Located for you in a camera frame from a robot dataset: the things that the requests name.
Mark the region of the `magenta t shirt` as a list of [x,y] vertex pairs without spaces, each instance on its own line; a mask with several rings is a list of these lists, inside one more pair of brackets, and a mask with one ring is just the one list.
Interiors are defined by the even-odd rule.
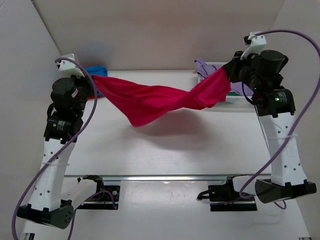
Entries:
[[231,84],[223,68],[190,91],[162,85],[143,85],[110,77],[93,76],[97,90],[129,120],[133,127],[147,125],[167,112],[181,108],[203,110],[226,100]]

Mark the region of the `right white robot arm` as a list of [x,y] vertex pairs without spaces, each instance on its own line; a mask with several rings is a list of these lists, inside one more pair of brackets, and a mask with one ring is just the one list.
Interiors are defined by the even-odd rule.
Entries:
[[223,66],[231,83],[241,83],[253,92],[254,105],[271,156],[269,179],[254,178],[254,195],[266,203],[296,199],[316,193],[317,187],[304,173],[292,127],[295,102],[292,92],[282,86],[282,68],[288,57],[275,50],[243,56],[235,52]]

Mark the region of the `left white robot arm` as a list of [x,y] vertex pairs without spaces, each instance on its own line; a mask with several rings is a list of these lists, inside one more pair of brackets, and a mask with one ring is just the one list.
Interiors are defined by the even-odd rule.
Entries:
[[83,126],[86,102],[93,93],[86,77],[62,77],[52,84],[40,175],[28,203],[18,206],[17,217],[59,229],[70,224],[74,208],[71,200],[62,199],[62,184]]

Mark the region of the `folded blue t shirt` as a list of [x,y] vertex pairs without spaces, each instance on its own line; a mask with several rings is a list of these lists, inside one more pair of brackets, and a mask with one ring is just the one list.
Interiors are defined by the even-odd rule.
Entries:
[[[95,66],[88,66],[85,67],[86,71],[90,74],[90,75],[98,75],[98,76],[103,76],[103,77],[107,77],[108,76],[108,70],[106,67],[102,66],[101,64],[99,65],[95,65]],[[100,93],[99,91],[97,91],[97,98],[103,98],[103,94]],[[92,93],[89,97],[89,100],[93,100],[94,99],[94,94]]]

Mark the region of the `green t shirt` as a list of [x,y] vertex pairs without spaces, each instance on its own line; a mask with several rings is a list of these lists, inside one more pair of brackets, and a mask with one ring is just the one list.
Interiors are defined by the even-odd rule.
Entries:
[[228,96],[240,96],[237,92],[229,92]]

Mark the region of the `white plastic laundry basket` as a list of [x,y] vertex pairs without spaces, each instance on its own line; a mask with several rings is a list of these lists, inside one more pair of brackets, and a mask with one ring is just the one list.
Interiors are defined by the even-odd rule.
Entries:
[[[205,79],[209,74],[215,72],[217,69],[221,68],[225,62],[210,62],[204,61],[201,58],[198,58],[194,61],[195,71],[197,75],[197,82],[200,83]],[[232,83],[231,92],[238,93],[239,96],[226,96],[225,101],[218,102],[215,107],[217,108],[232,108],[232,109],[251,109],[252,105],[246,100],[244,93],[249,92],[248,87],[244,87],[244,91],[241,89],[241,83]]]

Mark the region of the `aluminium rail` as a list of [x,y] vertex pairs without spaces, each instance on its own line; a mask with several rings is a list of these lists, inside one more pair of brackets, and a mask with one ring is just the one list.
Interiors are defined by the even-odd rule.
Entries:
[[132,181],[132,182],[143,182],[143,181],[219,181],[230,178],[230,175],[100,175],[104,181],[108,182],[120,182],[120,181]]

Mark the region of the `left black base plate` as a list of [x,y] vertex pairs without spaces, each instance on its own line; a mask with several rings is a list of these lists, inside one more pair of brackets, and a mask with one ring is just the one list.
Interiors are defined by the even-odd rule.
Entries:
[[85,175],[77,179],[79,182],[89,180],[95,182],[98,195],[93,196],[83,202],[78,209],[80,210],[117,210],[121,186],[119,182],[108,182],[98,175]]

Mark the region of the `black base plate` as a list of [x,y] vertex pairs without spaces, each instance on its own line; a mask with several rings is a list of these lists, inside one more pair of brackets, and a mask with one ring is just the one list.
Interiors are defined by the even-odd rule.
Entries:
[[200,192],[196,200],[209,200],[211,212],[255,212],[258,210],[254,197],[240,198],[233,185],[234,176],[227,176],[222,183],[209,183],[207,190]]
[[119,182],[108,182],[98,175],[85,175],[77,179],[79,182],[89,180],[95,182],[98,195],[93,196],[83,202],[78,209],[80,210],[117,210],[121,186]]

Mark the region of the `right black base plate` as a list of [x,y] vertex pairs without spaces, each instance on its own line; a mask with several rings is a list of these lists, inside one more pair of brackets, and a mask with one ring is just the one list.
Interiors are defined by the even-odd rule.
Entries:
[[233,185],[234,176],[227,176],[222,183],[209,183],[207,190],[200,192],[196,200],[209,200],[211,212],[255,212],[258,210],[254,197],[240,198]]

